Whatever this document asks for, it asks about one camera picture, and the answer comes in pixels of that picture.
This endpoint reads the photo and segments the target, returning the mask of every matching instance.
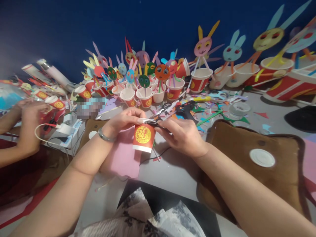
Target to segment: paper cup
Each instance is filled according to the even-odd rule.
[[[223,71],[219,72],[223,67],[219,67],[215,69],[214,71],[214,78],[215,80],[211,80],[210,82],[210,88],[211,89],[222,89],[223,86],[233,77],[233,75],[236,73],[234,70],[234,73],[231,74],[231,67],[227,66]]]
[[[86,86],[90,93],[93,92],[92,86],[94,85],[94,80],[84,80],[82,83]]]
[[[64,110],[65,109],[64,103],[56,95],[48,97],[45,100],[45,103],[50,104],[51,106],[53,106],[54,108],[56,108],[58,110]]]
[[[75,89],[75,93],[77,93],[78,95],[80,95],[82,98],[84,99],[89,99],[91,98],[91,94],[90,92],[87,90],[86,86],[85,85],[81,85],[81,86],[78,86],[76,89]]]
[[[154,91],[155,88],[157,88],[157,85],[158,85],[158,84],[153,85],[153,86],[151,87],[151,90]],[[160,93],[158,93],[158,92],[157,92],[157,93],[156,93],[156,92],[154,93],[154,95],[152,96],[152,99],[153,99],[153,102],[154,102],[154,103],[161,103],[161,102],[163,102],[164,97],[165,97],[166,88],[167,88],[167,86],[166,86],[165,84],[162,84]]]
[[[120,94],[122,92],[122,90],[125,89],[125,85],[121,84],[120,86],[114,86],[112,89],[112,92],[114,95],[116,95],[118,97],[118,100],[122,103],[124,103],[124,101],[121,99]]]
[[[190,75],[190,67],[186,58],[178,68],[179,69],[175,73],[176,77],[182,78]]]
[[[146,88],[146,96],[145,96],[145,88],[141,87],[136,91],[136,96],[139,98],[141,105],[144,109],[149,108],[152,103],[152,95],[154,93],[152,92],[151,88]]]
[[[259,66],[255,64],[254,70],[252,72],[251,70],[252,63],[247,63],[245,66],[241,67],[240,69],[237,69],[242,64],[243,63],[237,64],[234,66],[235,78],[231,78],[230,80],[228,80],[228,82],[226,83],[226,86],[231,87],[231,88],[238,87],[259,71]]]
[[[292,70],[270,90],[263,95],[264,98],[283,103],[299,95],[316,90],[316,74],[308,76],[309,71]]]
[[[204,89],[206,83],[208,82],[208,79],[212,76],[212,74],[213,74],[213,70],[208,69],[208,68],[196,69],[195,73],[193,71],[191,74],[192,75],[192,82],[190,86],[191,92],[200,93]]]
[[[256,75],[253,75],[244,84],[246,86],[252,86],[254,84],[267,81],[269,79],[274,78],[274,76],[273,75],[265,75],[265,74],[271,74],[271,73],[274,73],[278,70],[285,70],[285,72],[288,72],[289,69],[291,67],[293,67],[293,65],[294,65],[294,62],[291,59],[282,58],[282,61],[285,62],[284,64],[282,64],[279,59],[276,59],[271,65],[267,66],[267,64],[269,62],[271,62],[271,60],[273,58],[274,57],[269,57],[269,58],[265,58],[264,60],[261,61],[260,69],[265,68],[265,70],[262,72],[262,75],[260,75],[257,82],[254,81]]]
[[[102,87],[105,88],[105,90],[106,90],[110,95],[114,95],[113,92],[112,92],[112,89],[113,89],[113,87],[114,87],[114,81],[107,82],[107,83],[108,83],[108,86],[106,86],[106,83],[103,82]]]
[[[39,88],[36,88],[34,92],[32,92],[32,95],[37,96],[40,99],[46,100],[49,96],[42,92]]]
[[[151,153],[156,131],[148,124],[144,124],[146,118],[142,118],[143,123],[135,126],[133,149]]]
[[[136,105],[136,100],[134,99],[135,91],[131,88],[125,88],[120,93],[120,98],[128,107],[134,107]]]

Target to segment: scissors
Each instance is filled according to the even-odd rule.
[[[159,110],[159,112],[157,112],[156,114],[154,114],[153,116],[150,117],[150,119],[158,116],[159,117],[159,114],[161,114],[162,112],[164,112],[167,108],[169,108],[171,106],[171,103],[165,103],[162,105],[161,109]]]

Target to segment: colored paper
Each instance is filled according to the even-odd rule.
[[[107,159],[112,161],[110,170],[120,176],[137,178],[139,173],[139,164],[141,161],[141,151],[133,149],[135,127],[121,131]]]

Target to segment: bracelet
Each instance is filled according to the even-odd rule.
[[[116,138],[108,138],[107,136],[105,136],[102,132],[102,128],[100,128],[98,130],[98,134],[100,136],[100,138],[102,138],[104,141],[107,141],[107,142],[115,142]]]

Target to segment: dark blue wall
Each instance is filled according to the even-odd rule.
[[[73,1],[73,0],[2,0],[0,3],[0,77],[6,79],[14,72],[26,76],[21,67],[45,58],[73,82],[83,79],[80,73],[94,41],[101,54],[110,56],[123,50],[124,36],[138,51],[146,41],[146,51],[152,58],[169,58],[178,48],[177,57],[194,59],[193,49],[198,41],[198,25],[208,34],[221,20],[213,35],[213,46],[229,44],[232,34],[240,29],[246,34],[243,55],[236,62],[249,58],[254,52],[255,38],[268,26],[277,9],[285,4],[282,24],[305,0],[226,0],[226,1]],[[305,26],[315,15],[316,0],[286,29],[283,40],[265,51],[261,58],[274,56],[289,39],[295,26]],[[224,47],[213,57],[221,57]],[[223,61],[210,63],[215,69]]]

